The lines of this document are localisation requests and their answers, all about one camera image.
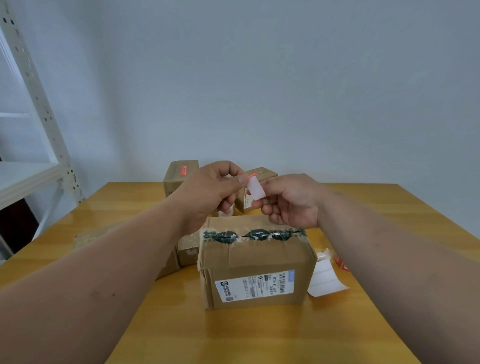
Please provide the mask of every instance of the wooden table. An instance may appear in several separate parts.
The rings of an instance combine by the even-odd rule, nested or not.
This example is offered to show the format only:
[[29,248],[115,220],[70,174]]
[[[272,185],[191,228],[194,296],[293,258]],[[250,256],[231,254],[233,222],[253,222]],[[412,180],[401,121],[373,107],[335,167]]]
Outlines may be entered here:
[[[478,239],[398,185],[331,187],[480,260]],[[70,252],[76,233],[129,219],[163,198],[161,183],[108,183],[1,266],[0,287]],[[319,229],[307,233],[317,251],[329,246]],[[349,290],[307,296],[303,305],[205,311],[196,267],[182,268],[155,282],[108,362],[417,363],[351,273],[335,269]]]

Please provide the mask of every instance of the forearm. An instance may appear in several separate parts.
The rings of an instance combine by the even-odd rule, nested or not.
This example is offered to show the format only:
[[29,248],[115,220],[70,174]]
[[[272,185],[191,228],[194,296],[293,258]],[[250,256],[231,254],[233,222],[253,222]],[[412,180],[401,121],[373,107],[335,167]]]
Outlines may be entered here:
[[181,236],[168,200],[0,292],[0,362],[102,363]]
[[477,360],[480,265],[341,194],[321,194],[321,229],[413,353],[426,363]]

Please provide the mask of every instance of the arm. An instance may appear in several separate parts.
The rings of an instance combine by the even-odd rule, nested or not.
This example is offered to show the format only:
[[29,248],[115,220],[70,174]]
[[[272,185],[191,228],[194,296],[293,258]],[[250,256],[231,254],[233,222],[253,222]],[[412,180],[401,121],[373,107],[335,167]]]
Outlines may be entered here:
[[0,291],[0,362],[103,363],[180,237],[227,213],[247,182],[233,163],[202,167],[154,208]]
[[320,227],[384,318],[424,363],[480,362],[480,264],[414,235],[306,175],[264,182],[274,223]]

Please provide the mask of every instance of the white wall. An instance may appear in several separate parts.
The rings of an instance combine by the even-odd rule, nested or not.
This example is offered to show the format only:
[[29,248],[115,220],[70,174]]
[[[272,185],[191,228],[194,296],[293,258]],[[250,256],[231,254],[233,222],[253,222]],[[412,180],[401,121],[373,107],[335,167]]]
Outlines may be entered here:
[[396,182],[480,236],[478,1],[21,0],[87,194],[219,158]]

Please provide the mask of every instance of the fingernail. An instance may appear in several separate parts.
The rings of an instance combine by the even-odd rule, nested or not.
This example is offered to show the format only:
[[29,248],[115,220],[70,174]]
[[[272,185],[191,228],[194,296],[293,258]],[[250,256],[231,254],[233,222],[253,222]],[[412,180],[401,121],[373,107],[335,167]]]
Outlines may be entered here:
[[240,184],[247,184],[248,183],[248,176],[246,174],[241,174],[240,176],[237,176],[239,179]]

